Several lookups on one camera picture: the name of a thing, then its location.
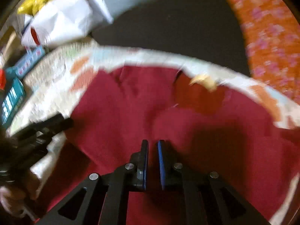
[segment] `finger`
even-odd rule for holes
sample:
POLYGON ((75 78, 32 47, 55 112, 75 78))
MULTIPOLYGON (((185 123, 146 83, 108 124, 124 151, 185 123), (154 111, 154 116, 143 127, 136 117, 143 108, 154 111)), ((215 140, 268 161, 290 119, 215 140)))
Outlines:
POLYGON ((3 197, 10 198, 12 200, 22 200, 26 197, 26 192, 14 185, 2 186, 0 188, 0 193, 3 197))
POLYGON ((23 211, 23 200, 10 199, 0 194, 0 201, 3 208, 12 215, 19 215, 23 211))
POLYGON ((29 193, 30 199, 35 200, 37 198, 37 189, 40 186, 40 180, 37 175, 29 170, 23 177, 22 182, 29 193))

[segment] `white plastic bag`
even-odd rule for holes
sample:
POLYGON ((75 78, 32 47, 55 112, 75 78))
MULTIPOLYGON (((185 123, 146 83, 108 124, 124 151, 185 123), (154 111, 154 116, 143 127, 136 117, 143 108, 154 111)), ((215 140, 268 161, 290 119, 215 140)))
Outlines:
POLYGON ((102 22, 112 23, 102 0, 51 0, 33 18, 21 43, 55 48, 87 36, 102 22))

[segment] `triangular cutout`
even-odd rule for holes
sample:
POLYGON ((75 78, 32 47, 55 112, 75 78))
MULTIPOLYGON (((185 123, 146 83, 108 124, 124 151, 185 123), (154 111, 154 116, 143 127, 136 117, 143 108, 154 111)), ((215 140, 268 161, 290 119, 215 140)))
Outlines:
POLYGON ((238 200, 226 188, 223 187, 220 190, 231 219, 235 219, 246 213, 246 209, 244 208, 244 206, 240 202, 238 202, 238 200))
POLYGON ((58 210, 58 214, 70 220, 75 220, 85 195, 86 188, 80 189, 62 208, 58 210))

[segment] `maroon fabric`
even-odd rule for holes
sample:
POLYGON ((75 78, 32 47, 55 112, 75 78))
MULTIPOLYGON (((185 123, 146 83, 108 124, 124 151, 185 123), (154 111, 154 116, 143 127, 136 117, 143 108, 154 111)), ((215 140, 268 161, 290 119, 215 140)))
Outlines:
MULTIPOLYGON (((181 75, 175 82, 176 76, 177 70, 153 67, 100 71, 71 116, 75 127, 67 138, 77 149, 64 148, 40 201, 52 207, 89 172, 103 175, 126 163, 147 139, 149 191, 130 194, 127 224, 178 224, 177 194, 160 191, 155 143, 165 139, 182 162, 204 173, 217 171, 269 219, 299 171, 299 131, 276 128, 263 107, 225 86, 213 115, 196 112, 191 104, 181 108, 176 96, 186 86, 178 84, 188 81, 181 75), (65 173, 77 178, 70 181, 65 173), (59 188, 63 192, 55 194, 59 188)), ((187 102, 194 98, 186 94, 187 102)))

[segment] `silver screw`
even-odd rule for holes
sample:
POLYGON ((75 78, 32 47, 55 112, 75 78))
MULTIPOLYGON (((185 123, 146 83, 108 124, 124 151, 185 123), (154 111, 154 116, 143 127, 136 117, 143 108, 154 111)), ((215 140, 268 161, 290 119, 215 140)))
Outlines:
POLYGON ((99 175, 96 174, 96 173, 92 173, 92 174, 89 176, 90 180, 96 180, 96 179, 98 179, 98 177, 99 177, 99 175))
POLYGON ((181 169, 182 167, 183 167, 183 164, 180 162, 177 162, 174 164, 174 168, 176 168, 176 169, 181 169))
POLYGON ((209 175, 213 179, 217 179, 219 177, 219 174, 217 172, 215 172, 215 171, 211 172, 209 175))
POLYGON ((125 165, 125 168, 126 168, 127 170, 131 170, 131 169, 134 168, 134 164, 133 164, 133 163, 127 163, 127 164, 125 165))

